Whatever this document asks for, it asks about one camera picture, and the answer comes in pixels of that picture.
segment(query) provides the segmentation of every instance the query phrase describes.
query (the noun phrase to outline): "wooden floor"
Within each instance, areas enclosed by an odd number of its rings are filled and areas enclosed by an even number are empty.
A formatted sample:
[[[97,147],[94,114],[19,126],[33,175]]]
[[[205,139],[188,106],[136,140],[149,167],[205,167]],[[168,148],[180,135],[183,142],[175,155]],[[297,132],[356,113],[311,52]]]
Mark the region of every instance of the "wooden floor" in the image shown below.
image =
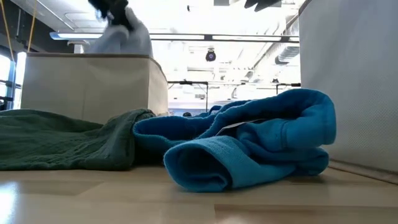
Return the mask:
[[[0,223],[398,223],[398,186],[333,169],[192,194],[163,168],[0,172]]]

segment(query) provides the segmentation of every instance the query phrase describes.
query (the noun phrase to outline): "ceiling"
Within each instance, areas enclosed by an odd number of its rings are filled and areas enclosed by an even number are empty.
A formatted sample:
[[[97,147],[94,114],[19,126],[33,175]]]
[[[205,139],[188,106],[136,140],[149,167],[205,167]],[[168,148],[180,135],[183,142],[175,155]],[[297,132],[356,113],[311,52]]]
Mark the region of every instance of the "ceiling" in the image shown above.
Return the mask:
[[[34,0],[12,1],[28,13],[34,10]],[[268,7],[254,12],[254,8],[244,8],[243,0],[229,0],[229,6],[215,6],[215,1],[217,0],[129,0],[129,5],[150,33],[282,35],[286,24],[298,13],[304,2],[283,0],[281,7]],[[37,18],[56,31],[102,32],[106,27],[105,22],[97,20],[95,10],[87,0],[37,2]],[[299,56],[283,65],[275,64],[274,60],[282,48],[271,56],[263,57],[273,46],[271,43],[153,41],[152,45],[154,58],[161,64],[168,80],[223,83],[214,84],[214,88],[210,88],[211,102],[230,99],[237,86],[229,83],[241,80],[257,82],[257,86],[245,87],[253,88],[257,93],[245,90],[247,93],[243,95],[252,98],[275,95],[275,90],[258,88],[271,88],[273,78],[286,83],[300,82]],[[217,54],[215,62],[205,60],[209,48],[214,48]],[[250,71],[254,75],[245,78]],[[171,101],[176,100],[175,96],[177,99],[183,98],[181,89],[177,85],[170,89]],[[199,87],[194,91],[197,94],[203,93]]]

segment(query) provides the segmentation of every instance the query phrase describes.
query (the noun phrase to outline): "blue towel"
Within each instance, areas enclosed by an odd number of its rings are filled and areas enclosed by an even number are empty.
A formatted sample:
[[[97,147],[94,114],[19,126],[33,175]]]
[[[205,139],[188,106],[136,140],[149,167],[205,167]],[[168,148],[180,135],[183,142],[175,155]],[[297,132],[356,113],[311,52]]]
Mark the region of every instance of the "blue towel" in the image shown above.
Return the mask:
[[[244,123],[222,134],[230,124]],[[328,165],[319,147],[336,136],[333,102],[315,90],[290,90],[236,101],[199,118],[150,118],[133,127],[136,150],[164,154],[170,176],[194,192],[221,192],[318,175]]]

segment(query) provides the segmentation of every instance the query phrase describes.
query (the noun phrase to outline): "fabric storage bin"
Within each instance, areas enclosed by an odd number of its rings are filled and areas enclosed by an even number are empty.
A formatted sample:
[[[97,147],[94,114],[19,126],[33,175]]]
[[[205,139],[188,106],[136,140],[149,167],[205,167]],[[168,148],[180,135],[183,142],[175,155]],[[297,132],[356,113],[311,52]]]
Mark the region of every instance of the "fabric storage bin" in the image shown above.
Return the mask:
[[[105,123],[127,111],[168,111],[160,65],[141,55],[27,55],[21,108]]]
[[[335,103],[331,165],[398,183],[398,1],[312,0],[300,14],[302,86]]]

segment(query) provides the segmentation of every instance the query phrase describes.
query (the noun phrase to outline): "green towel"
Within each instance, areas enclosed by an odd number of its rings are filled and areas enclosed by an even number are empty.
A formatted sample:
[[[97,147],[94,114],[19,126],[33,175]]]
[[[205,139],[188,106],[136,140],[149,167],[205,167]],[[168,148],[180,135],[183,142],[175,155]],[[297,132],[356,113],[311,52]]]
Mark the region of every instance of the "green towel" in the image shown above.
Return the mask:
[[[128,170],[132,125],[155,115],[134,110],[96,124],[35,111],[0,112],[0,170]]]

